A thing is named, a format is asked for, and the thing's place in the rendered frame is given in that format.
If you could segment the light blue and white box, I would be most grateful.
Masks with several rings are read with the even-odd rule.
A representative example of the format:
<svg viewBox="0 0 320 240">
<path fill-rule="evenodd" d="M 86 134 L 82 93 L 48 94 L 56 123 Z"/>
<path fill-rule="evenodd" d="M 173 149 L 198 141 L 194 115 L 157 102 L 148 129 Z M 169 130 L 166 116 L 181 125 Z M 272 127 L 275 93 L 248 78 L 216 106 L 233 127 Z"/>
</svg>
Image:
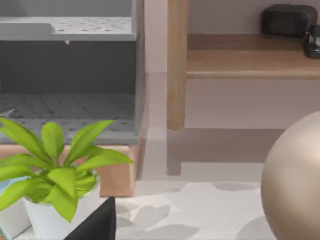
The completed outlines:
<svg viewBox="0 0 320 240">
<path fill-rule="evenodd" d="M 0 240 L 13 240 L 30 226 L 31 222 L 22 198 L 0 211 Z"/>
</svg>

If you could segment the beige round pot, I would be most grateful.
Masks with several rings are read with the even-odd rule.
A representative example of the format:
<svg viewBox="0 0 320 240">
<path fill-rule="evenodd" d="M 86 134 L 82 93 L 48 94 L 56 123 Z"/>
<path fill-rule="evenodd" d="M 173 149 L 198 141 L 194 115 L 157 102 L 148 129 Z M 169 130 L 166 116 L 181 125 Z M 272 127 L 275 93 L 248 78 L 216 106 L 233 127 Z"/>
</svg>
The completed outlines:
<svg viewBox="0 0 320 240">
<path fill-rule="evenodd" d="M 298 120 L 275 141 L 260 192 L 276 240 L 320 240 L 320 111 Z"/>
</svg>

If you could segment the wooden open shelf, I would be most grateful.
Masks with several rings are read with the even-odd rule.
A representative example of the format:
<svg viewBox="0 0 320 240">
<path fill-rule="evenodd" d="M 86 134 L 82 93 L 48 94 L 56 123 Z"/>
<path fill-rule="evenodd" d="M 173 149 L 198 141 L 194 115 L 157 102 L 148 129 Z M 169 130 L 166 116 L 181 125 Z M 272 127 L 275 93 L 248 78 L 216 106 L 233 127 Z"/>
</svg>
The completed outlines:
<svg viewBox="0 0 320 240">
<path fill-rule="evenodd" d="M 320 110 L 317 57 L 260 33 L 272 5 L 320 0 L 168 0 L 167 127 L 282 129 Z"/>
</svg>

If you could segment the green plant in white pot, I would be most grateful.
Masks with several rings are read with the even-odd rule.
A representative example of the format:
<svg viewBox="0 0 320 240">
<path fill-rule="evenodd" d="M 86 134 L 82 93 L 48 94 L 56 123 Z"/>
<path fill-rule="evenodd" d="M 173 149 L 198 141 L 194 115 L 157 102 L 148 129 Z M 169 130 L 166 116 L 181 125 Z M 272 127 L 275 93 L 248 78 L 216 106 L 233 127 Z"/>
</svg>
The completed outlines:
<svg viewBox="0 0 320 240">
<path fill-rule="evenodd" d="M 96 209 L 101 186 L 97 168 L 130 164 L 123 153 L 94 144 L 111 124 L 100 120 L 82 127 L 65 150 L 62 128 L 46 122 L 37 136 L 20 123 L 0 117 L 0 132 L 25 148 L 0 160 L 0 182 L 11 181 L 0 193 L 0 211 L 22 202 L 37 240 L 64 240 Z"/>
</svg>

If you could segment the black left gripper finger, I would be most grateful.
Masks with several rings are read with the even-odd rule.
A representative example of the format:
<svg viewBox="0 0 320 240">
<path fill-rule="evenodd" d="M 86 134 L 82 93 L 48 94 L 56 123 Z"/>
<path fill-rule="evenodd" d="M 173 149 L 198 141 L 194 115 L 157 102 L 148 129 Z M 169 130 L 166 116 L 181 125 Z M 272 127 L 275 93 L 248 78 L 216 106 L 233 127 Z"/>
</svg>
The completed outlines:
<svg viewBox="0 0 320 240">
<path fill-rule="evenodd" d="M 116 202 L 106 199 L 63 240 L 116 240 Z"/>
</svg>

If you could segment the black stapler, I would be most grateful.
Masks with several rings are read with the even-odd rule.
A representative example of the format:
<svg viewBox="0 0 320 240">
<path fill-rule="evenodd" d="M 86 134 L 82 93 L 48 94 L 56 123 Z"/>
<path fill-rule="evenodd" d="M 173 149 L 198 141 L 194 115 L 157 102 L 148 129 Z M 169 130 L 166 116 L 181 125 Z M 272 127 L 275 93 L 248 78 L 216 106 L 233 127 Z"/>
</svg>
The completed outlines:
<svg viewBox="0 0 320 240">
<path fill-rule="evenodd" d="M 303 38 L 304 55 L 310 59 L 320 59 L 320 24 L 311 25 Z"/>
</svg>

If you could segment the black rounded box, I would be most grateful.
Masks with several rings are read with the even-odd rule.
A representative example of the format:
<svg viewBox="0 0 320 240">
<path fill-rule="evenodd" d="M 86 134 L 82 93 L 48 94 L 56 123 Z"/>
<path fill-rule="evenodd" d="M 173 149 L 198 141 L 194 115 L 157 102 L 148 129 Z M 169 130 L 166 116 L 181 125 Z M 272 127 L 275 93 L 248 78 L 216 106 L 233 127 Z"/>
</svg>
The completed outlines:
<svg viewBox="0 0 320 240">
<path fill-rule="evenodd" d="M 260 13 L 259 32 L 272 37 L 302 39 L 317 21 L 318 11 L 311 5 L 273 4 Z"/>
</svg>

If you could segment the grey pierced drawer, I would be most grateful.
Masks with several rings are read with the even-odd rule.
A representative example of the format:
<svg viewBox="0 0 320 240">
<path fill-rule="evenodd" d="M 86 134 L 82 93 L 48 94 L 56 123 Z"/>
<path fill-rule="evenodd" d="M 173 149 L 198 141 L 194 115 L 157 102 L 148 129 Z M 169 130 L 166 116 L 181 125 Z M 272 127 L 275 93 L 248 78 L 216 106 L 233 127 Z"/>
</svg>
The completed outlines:
<svg viewBox="0 0 320 240">
<path fill-rule="evenodd" d="M 144 111 L 144 0 L 0 0 L 0 117 L 71 141 L 134 145 Z"/>
</svg>

